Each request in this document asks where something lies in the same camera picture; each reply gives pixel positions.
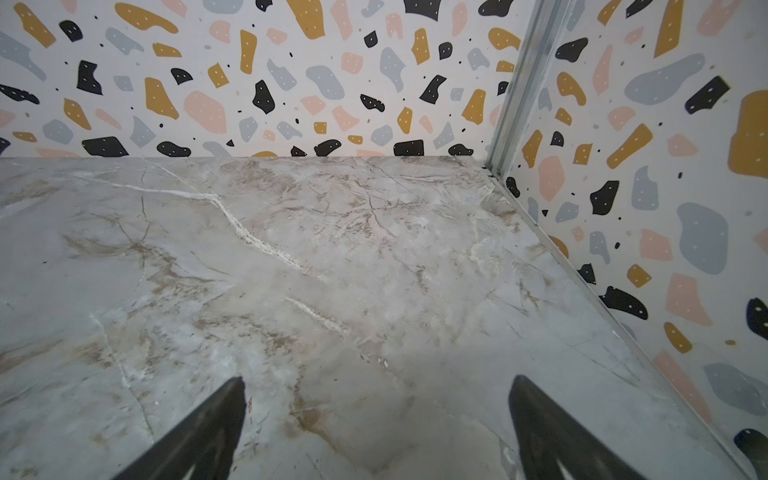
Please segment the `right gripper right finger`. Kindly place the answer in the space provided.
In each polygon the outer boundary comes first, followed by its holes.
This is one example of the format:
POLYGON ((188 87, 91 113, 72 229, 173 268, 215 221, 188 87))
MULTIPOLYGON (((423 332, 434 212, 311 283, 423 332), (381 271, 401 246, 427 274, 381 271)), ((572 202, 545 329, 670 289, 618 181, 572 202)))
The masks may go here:
POLYGON ((524 375, 508 395, 527 479, 641 479, 626 463, 524 375))

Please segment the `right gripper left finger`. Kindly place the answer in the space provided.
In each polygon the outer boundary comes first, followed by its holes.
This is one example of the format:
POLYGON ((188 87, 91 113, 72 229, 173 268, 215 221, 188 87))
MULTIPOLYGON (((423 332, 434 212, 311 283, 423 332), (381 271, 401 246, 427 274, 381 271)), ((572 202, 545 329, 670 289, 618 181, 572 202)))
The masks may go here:
POLYGON ((232 377, 116 477, 227 479, 245 414, 245 383, 232 377))

